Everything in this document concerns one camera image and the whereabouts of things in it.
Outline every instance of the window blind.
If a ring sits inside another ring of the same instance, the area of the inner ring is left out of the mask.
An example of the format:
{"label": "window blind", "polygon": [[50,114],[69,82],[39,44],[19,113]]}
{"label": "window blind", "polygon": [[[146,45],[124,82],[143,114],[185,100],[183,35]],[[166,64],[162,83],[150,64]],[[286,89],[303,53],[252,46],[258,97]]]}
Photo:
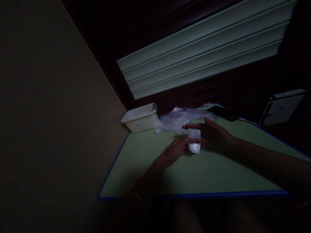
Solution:
{"label": "window blind", "polygon": [[117,63],[135,99],[277,54],[296,0],[245,0]]}

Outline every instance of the white plastic basket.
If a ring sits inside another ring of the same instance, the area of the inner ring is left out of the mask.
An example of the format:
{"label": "white plastic basket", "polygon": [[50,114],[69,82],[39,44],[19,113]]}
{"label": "white plastic basket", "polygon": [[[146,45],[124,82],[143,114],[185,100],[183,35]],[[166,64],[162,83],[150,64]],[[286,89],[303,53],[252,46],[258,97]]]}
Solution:
{"label": "white plastic basket", "polygon": [[153,129],[159,125],[156,113],[156,104],[148,104],[128,111],[121,122],[125,124],[132,133],[139,133]]}

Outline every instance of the beige wall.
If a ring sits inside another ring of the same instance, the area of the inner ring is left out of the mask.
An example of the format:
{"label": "beige wall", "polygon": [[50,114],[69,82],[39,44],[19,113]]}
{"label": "beige wall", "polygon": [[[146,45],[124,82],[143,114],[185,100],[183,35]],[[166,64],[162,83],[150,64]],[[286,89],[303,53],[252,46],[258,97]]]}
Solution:
{"label": "beige wall", "polygon": [[0,15],[2,232],[100,229],[126,111],[60,0]]}

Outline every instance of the clear plastic wrap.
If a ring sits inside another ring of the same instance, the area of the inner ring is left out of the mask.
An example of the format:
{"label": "clear plastic wrap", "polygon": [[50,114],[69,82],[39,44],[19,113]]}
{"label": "clear plastic wrap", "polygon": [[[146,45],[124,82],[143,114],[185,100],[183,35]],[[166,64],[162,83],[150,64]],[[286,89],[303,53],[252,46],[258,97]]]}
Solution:
{"label": "clear plastic wrap", "polygon": [[183,125],[188,124],[193,120],[204,120],[205,117],[212,121],[217,121],[219,118],[206,110],[175,107],[171,112],[159,117],[160,124],[155,128],[154,132],[156,135],[159,135],[163,132],[173,131],[176,134],[181,135],[187,131],[182,128]]}
{"label": "clear plastic wrap", "polygon": [[160,124],[155,128],[155,134],[161,134],[167,131],[173,131],[178,135],[186,132],[182,128],[183,125],[190,123],[193,120],[193,115],[183,108],[175,107],[171,112],[160,116]]}
{"label": "clear plastic wrap", "polygon": [[214,104],[211,102],[208,102],[206,104],[203,104],[201,107],[211,107],[211,106],[214,106]]}
{"label": "clear plastic wrap", "polygon": [[[201,139],[201,131],[199,129],[189,129],[189,138]],[[200,154],[201,143],[189,143],[189,151],[191,153]]]}
{"label": "clear plastic wrap", "polygon": [[212,112],[207,110],[201,110],[196,108],[185,108],[186,111],[192,113],[194,120],[204,120],[205,117],[209,118],[211,121],[216,122],[219,117],[215,116]]}

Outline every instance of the left hand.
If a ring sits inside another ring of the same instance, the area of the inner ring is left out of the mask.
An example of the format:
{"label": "left hand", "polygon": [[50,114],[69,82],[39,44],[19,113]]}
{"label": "left hand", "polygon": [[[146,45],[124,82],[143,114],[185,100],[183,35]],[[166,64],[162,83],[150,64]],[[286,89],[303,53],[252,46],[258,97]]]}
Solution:
{"label": "left hand", "polygon": [[188,135],[184,138],[175,139],[161,155],[167,161],[167,166],[172,166],[183,155],[188,143],[205,143],[205,140],[190,139]]}

